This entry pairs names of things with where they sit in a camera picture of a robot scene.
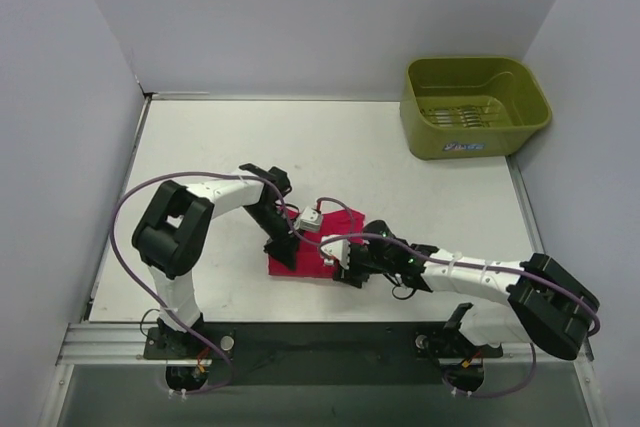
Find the pink t shirt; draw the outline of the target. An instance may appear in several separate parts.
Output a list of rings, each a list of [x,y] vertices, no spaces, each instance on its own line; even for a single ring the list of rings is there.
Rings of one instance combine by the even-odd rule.
[[[345,210],[329,212],[323,215],[321,228],[317,233],[303,232],[306,239],[320,242],[329,235],[344,235],[360,232],[364,227],[365,215],[357,210],[352,211],[354,225]],[[300,242],[295,256],[296,269],[290,270],[275,258],[268,257],[268,274],[272,277],[331,279],[336,272],[334,265],[329,266],[321,258],[316,247],[306,242]]]

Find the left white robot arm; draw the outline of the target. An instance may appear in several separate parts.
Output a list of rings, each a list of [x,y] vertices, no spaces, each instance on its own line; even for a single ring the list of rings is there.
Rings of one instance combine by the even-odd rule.
[[[210,223],[242,208],[267,234],[264,251],[293,271],[300,240],[277,205],[291,192],[287,173],[247,163],[233,180],[183,185],[160,184],[132,235],[132,246],[152,275],[165,307],[159,314],[154,346],[170,358],[193,358],[205,348],[205,322],[197,305],[192,269],[199,261]]]

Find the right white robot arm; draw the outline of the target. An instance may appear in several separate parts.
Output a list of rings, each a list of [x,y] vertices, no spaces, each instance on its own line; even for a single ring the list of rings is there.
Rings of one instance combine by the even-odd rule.
[[[363,232],[331,235],[319,248],[337,271],[335,280],[360,288],[382,275],[411,293],[449,292],[489,302],[468,305],[445,327],[446,348],[464,355],[474,347],[528,343],[562,360],[577,357],[599,332],[599,300],[554,258],[534,253],[524,261],[466,257],[409,243],[382,220]]]

